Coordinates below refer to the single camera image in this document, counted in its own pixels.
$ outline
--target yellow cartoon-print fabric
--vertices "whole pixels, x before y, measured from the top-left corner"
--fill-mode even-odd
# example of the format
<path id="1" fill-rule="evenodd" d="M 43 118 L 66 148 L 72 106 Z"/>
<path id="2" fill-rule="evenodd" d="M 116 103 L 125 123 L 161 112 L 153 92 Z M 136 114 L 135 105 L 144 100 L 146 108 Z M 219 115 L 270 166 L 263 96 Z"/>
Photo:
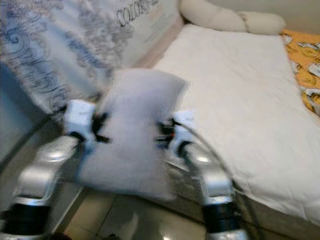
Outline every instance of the yellow cartoon-print fabric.
<path id="1" fill-rule="evenodd" d="M 320 116 L 320 34 L 284 30 L 281 35 L 303 103 Z"/>

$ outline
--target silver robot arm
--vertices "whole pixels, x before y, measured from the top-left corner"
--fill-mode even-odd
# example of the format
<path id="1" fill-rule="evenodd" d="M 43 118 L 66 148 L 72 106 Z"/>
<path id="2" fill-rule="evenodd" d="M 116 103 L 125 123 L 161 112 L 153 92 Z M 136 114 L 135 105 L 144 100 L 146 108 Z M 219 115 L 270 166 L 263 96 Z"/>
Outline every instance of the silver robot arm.
<path id="1" fill-rule="evenodd" d="M 171 126 L 171 135 L 174 135 L 167 147 L 174 155 L 183 158 L 189 169 L 198 202 L 202 206 L 207 239 L 248 240 L 247 232 L 240 226 L 230 176 L 222 168 L 219 156 L 194 141 L 193 112 L 176 112 L 166 126 Z M 170 127 L 164 126 L 162 129 L 166 130 L 161 132 L 170 133 Z"/>
<path id="2" fill-rule="evenodd" d="M 83 154 L 73 136 L 60 136 L 42 146 L 20 175 L 14 203 L 6 212 L 1 240 L 43 240 L 51 205 L 63 181 L 73 179 Z"/>
<path id="3" fill-rule="evenodd" d="M 20 174 L 14 202 L 2 214 L 0 240 L 43 240 L 51 206 L 64 181 L 73 181 L 84 151 L 94 148 L 95 105 L 72 100 L 65 113 L 64 134 L 43 145 Z"/>
<path id="4" fill-rule="evenodd" d="M 95 105 L 72 100 L 65 114 L 65 135 L 42 146 L 20 175 L 15 200 L 6 212 L 0 240 L 43 240 L 47 237 L 47 222 L 51 205 L 60 183 L 72 181 L 85 151 L 95 147 L 97 137 L 92 131 Z M 247 240 L 240 229 L 231 180 L 214 156 L 185 138 L 178 126 L 175 137 L 164 141 L 185 160 L 193 179 L 208 240 Z"/>
<path id="5" fill-rule="evenodd" d="M 248 240 L 246 231 L 240 227 L 232 182 L 217 159 L 191 142 L 181 143 L 179 155 L 189 168 L 202 205 L 207 240 Z"/>

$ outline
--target tile floor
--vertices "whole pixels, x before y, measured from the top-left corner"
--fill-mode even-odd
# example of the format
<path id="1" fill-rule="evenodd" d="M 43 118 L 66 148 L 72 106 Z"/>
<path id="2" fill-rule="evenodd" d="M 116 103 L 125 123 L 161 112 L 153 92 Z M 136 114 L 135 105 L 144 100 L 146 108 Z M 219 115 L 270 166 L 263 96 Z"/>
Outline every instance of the tile floor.
<path id="1" fill-rule="evenodd" d="M 91 190 L 64 233 L 73 240 L 204 240 L 203 225 L 134 196 Z"/>

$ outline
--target wire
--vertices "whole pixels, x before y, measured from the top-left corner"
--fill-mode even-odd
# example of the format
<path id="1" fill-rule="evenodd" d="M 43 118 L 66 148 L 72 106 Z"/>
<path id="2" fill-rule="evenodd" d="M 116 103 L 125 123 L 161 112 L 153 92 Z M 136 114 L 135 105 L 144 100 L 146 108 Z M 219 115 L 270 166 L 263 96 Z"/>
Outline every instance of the wire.
<path id="1" fill-rule="evenodd" d="M 202 137 L 199 133 L 197 133 L 194 129 L 188 127 L 187 125 L 184 125 L 183 123 L 177 122 L 175 120 L 173 120 L 173 124 L 174 125 L 178 125 L 182 128 L 184 128 L 185 130 L 187 130 L 189 133 L 191 133 L 192 135 L 194 135 L 197 139 L 199 139 L 203 145 L 205 145 L 205 147 L 209 150 L 210 154 L 215 157 L 218 162 L 220 167 L 226 172 L 226 174 L 228 175 L 228 177 L 232 180 L 233 186 L 236 190 L 237 193 L 240 194 L 240 196 L 242 197 L 245 206 L 247 207 L 252 220 L 254 221 L 254 224 L 257 226 L 257 231 L 259 234 L 259 238 L 261 240 L 264 240 L 264 234 L 260 228 L 260 222 L 259 219 L 255 213 L 255 210 L 253 209 L 248 197 L 246 196 L 244 190 L 234 181 L 231 172 L 227 169 L 227 167 L 225 166 L 224 162 L 222 161 L 222 158 L 219 156 L 219 154 L 211 147 L 211 145 L 206 141 L 206 139 L 204 137 Z"/>
<path id="2" fill-rule="evenodd" d="M 17 155 L 17 153 L 21 150 L 21 148 L 29 141 L 29 139 L 39 130 L 42 128 L 44 124 L 46 124 L 52 117 L 55 115 L 64 112 L 67 109 L 67 106 L 63 106 L 57 111 L 54 111 L 53 113 L 48 114 L 44 119 L 42 119 L 40 122 L 35 124 L 30 131 L 28 131 L 25 135 L 23 135 L 19 141 L 13 146 L 13 148 L 10 150 L 10 152 L 1 160 L 0 164 L 0 176 L 1 173 L 5 170 L 7 165 L 10 163 L 10 161 Z"/>

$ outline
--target white bed sheet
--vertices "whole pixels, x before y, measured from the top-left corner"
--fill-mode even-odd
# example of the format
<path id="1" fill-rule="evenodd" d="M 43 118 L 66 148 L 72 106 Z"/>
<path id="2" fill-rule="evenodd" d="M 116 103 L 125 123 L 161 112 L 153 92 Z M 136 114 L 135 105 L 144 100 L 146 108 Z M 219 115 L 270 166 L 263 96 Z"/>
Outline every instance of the white bed sheet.
<path id="1" fill-rule="evenodd" d="M 180 109 L 251 199 L 320 225 L 320 120 L 280 36 L 189 24 L 154 68 L 189 81 Z"/>

